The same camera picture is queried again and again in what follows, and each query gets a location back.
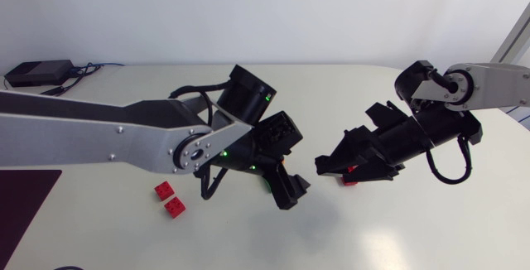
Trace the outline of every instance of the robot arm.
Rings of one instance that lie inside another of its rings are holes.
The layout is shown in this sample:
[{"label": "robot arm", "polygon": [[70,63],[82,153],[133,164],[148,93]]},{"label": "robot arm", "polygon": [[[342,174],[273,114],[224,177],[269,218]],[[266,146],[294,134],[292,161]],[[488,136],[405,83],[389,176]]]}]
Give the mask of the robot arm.
[{"label": "robot arm", "polygon": [[[223,175],[233,169],[264,177],[278,207],[290,209],[309,184],[282,165],[302,139],[294,122],[284,112],[259,121],[276,91],[239,66],[229,82],[205,87],[171,94],[200,92],[199,98],[125,107],[0,92],[0,165],[127,162],[159,173],[193,172],[206,200],[214,191],[205,192],[210,166],[221,166]],[[224,90],[217,103],[205,94],[208,89]],[[197,115],[205,109],[207,123]]]},{"label": "robot arm", "polygon": [[[412,110],[408,117],[391,102],[375,104],[366,114],[378,127],[344,131],[330,156],[315,159],[317,173],[343,176],[344,182],[393,180],[403,163],[426,153],[433,174],[447,184],[465,181],[471,173],[468,142],[482,138],[471,109],[528,105],[530,70],[504,64],[458,64],[442,76],[427,61],[417,61],[396,79],[397,95]],[[445,178],[437,169],[431,149],[458,138],[465,158],[465,174]]]}]

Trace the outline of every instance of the black mat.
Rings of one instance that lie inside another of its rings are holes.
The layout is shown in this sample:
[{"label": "black mat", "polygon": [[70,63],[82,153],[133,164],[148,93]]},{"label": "black mat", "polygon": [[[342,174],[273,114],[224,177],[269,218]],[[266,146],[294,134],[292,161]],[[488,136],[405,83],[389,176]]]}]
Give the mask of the black mat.
[{"label": "black mat", "polygon": [[61,174],[60,170],[0,170],[0,269]]}]

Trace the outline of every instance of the red block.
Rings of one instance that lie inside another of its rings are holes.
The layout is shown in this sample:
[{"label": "red block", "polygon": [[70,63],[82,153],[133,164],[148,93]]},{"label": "red block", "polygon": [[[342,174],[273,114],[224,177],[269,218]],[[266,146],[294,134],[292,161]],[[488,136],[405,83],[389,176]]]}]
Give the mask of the red block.
[{"label": "red block", "polygon": [[358,182],[346,182],[344,177],[340,179],[342,179],[342,184],[344,184],[344,186],[354,186],[354,185],[357,185],[358,183]]},{"label": "red block", "polygon": [[179,200],[177,197],[174,197],[168,201],[164,207],[166,207],[167,212],[169,212],[172,218],[176,218],[176,216],[184,212],[186,209],[184,204],[182,204],[181,200]]},{"label": "red block", "polygon": [[157,195],[160,198],[160,200],[165,200],[168,197],[175,194],[175,191],[173,191],[173,189],[171,188],[169,183],[167,183],[167,181],[164,181],[162,184],[155,187],[155,191],[157,192]]}]

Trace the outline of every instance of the black power adapter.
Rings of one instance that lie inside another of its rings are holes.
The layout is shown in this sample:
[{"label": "black power adapter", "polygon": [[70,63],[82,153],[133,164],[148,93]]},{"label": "black power adapter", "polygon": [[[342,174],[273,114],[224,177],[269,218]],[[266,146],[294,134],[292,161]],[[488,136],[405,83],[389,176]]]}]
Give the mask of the black power adapter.
[{"label": "black power adapter", "polygon": [[72,67],[70,60],[24,62],[9,71],[5,79],[12,87],[61,85],[69,79]]}]

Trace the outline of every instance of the white table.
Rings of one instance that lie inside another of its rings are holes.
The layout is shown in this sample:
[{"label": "white table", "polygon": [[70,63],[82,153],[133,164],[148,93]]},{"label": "white table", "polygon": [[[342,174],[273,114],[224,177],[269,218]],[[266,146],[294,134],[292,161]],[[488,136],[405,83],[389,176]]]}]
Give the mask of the white table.
[{"label": "white table", "polygon": [[[223,82],[232,67],[109,66],[63,97],[108,104],[164,99],[185,84]],[[376,101],[390,99],[409,113],[393,89],[400,70],[243,67],[278,91],[265,116],[285,110],[304,135],[286,159],[291,174],[311,183],[298,205],[279,210],[259,177],[237,171],[204,201],[192,175],[124,163],[60,166],[62,176],[7,269],[528,269],[530,134],[508,115],[476,112],[484,137],[471,148],[474,170],[463,184],[439,182],[420,156],[393,182],[344,187],[318,176],[314,158],[329,155],[344,129],[373,129],[364,111]],[[433,155],[447,176],[464,171],[456,141]],[[154,194],[164,180],[186,205],[177,219]]]}]

